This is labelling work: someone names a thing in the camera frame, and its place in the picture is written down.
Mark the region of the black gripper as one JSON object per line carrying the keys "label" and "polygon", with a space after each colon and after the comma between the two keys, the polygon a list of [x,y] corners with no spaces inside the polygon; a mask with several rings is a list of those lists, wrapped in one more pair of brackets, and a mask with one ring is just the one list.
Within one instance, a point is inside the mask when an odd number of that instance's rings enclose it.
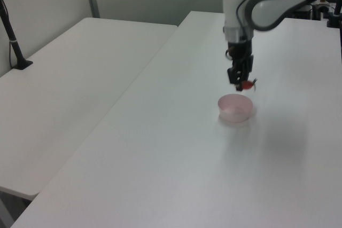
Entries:
{"label": "black gripper", "polygon": [[243,91],[244,74],[251,73],[253,67],[252,41],[229,42],[226,54],[232,60],[232,67],[227,70],[229,82],[236,85],[237,91]]}

